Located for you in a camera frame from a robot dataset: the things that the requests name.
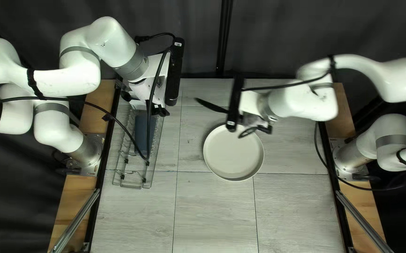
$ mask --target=robotic arm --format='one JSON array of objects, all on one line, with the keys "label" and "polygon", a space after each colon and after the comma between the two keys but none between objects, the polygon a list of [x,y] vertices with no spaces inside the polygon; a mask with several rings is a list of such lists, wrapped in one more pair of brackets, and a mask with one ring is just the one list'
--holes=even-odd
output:
[{"label": "robotic arm", "polygon": [[[0,38],[0,84],[4,84],[0,99],[34,96],[37,90],[47,97],[88,94],[100,84],[99,61],[103,60],[130,82],[134,94],[145,101],[149,99],[160,59],[161,54],[144,56],[139,45],[111,17],[99,18],[91,25],[66,33],[60,42],[60,68],[55,70],[33,71],[22,67],[11,43]],[[178,95],[179,82],[166,85],[169,61],[170,53],[167,53],[153,99],[162,108],[174,105]],[[171,88],[166,96],[166,89]],[[0,133],[27,132],[33,122],[33,109],[34,135],[38,142],[57,148],[81,164],[93,166],[98,161],[101,147],[69,124],[68,102],[21,100],[0,104]]]},{"label": "robotic arm", "polygon": [[[337,68],[350,68],[364,73],[374,83],[384,101],[406,101],[406,58],[385,63],[359,55],[335,55]],[[330,67],[330,59],[322,59],[302,66],[296,80],[322,77]],[[266,94],[248,90],[241,93],[240,114],[260,116],[258,124],[267,126],[279,118],[301,117],[315,121],[328,121],[337,116],[337,102],[332,78],[328,74],[317,81],[292,87],[273,89]],[[350,175],[374,159],[381,168],[389,171],[406,170],[406,116],[388,114],[380,117],[373,126],[347,145],[333,151],[337,170]]]}]

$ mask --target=metal wire dish rack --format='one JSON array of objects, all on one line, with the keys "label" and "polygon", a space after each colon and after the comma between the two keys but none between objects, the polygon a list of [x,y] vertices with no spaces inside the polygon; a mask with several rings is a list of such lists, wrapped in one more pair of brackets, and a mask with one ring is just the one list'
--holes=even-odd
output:
[{"label": "metal wire dish rack", "polygon": [[[135,118],[139,110],[131,105],[128,106],[127,122],[125,127],[134,137],[135,135]],[[151,188],[154,176],[154,168],[161,139],[162,125],[164,118],[158,115],[156,118],[153,142],[151,144],[150,165],[147,166],[144,159],[135,152],[133,143],[129,136],[124,132],[122,135],[120,149],[118,150],[117,165],[114,170],[113,185],[127,188]]]}]

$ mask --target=floor tile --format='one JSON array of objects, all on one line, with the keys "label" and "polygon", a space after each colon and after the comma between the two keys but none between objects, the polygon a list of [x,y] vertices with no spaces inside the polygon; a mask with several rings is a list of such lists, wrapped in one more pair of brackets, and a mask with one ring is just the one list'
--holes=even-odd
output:
[{"label": "floor tile", "polygon": [[256,253],[253,181],[178,172],[174,253]]},{"label": "floor tile", "polygon": [[200,98],[218,106],[228,107],[233,80],[183,78],[181,79],[181,86],[183,89],[183,106],[202,106],[195,101],[195,98]]},{"label": "floor tile", "polygon": [[[273,124],[271,135],[256,131],[265,152],[259,173],[327,174],[314,146],[315,121],[289,117]],[[321,139],[318,146],[324,157]]]},{"label": "floor tile", "polygon": [[113,173],[106,171],[92,252],[171,253],[176,172],[155,172],[153,187],[142,190],[112,185]]},{"label": "floor tile", "polygon": [[206,107],[183,106],[178,171],[210,171],[203,158],[203,143],[209,132],[224,124],[225,120],[224,113]]},{"label": "floor tile", "polygon": [[176,171],[178,168],[181,106],[167,107],[170,116],[164,119],[155,170]]},{"label": "floor tile", "polygon": [[256,174],[260,253],[339,253],[342,238],[327,175]]}]

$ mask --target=silver joint band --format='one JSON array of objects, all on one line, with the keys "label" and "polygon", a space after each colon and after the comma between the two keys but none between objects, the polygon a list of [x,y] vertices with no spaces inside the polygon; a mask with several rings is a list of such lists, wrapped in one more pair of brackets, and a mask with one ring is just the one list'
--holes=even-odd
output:
[{"label": "silver joint band", "polygon": [[41,112],[46,112],[46,111],[57,111],[57,112],[62,112],[66,115],[69,115],[69,108],[63,104],[58,104],[58,103],[43,103],[34,109],[34,114],[38,114]]},{"label": "silver joint band", "polygon": [[376,140],[376,148],[389,144],[406,144],[406,135],[386,135]]},{"label": "silver joint band", "polygon": [[145,71],[147,71],[149,64],[148,57],[144,56],[144,53],[140,49],[139,45],[136,45],[136,51],[131,59],[120,67],[113,67],[113,69],[124,79],[136,80],[140,78]]},{"label": "silver joint band", "polygon": [[96,53],[94,53],[94,51],[92,51],[92,50],[90,50],[90,49],[88,49],[86,47],[82,47],[82,46],[71,46],[71,47],[68,47],[68,48],[64,49],[60,54],[60,58],[65,53],[69,53],[69,52],[72,52],[72,51],[82,51],[82,52],[85,52],[85,53],[89,53],[89,54],[93,55],[95,58],[97,58],[97,60],[100,61],[100,57],[98,57],[98,55]]},{"label": "silver joint band", "polygon": [[66,155],[86,167],[98,162],[101,155],[101,147],[95,141],[83,135],[83,142],[80,147],[73,152],[66,153]]}]

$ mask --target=white round plate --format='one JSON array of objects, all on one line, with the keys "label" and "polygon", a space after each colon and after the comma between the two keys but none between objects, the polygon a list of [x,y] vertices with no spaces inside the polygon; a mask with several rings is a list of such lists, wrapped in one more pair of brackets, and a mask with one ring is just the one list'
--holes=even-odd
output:
[{"label": "white round plate", "polygon": [[246,180],[260,169],[263,162],[263,146],[256,133],[241,139],[244,126],[237,126],[231,133],[225,125],[212,130],[203,145],[203,157],[209,169],[229,181]]}]

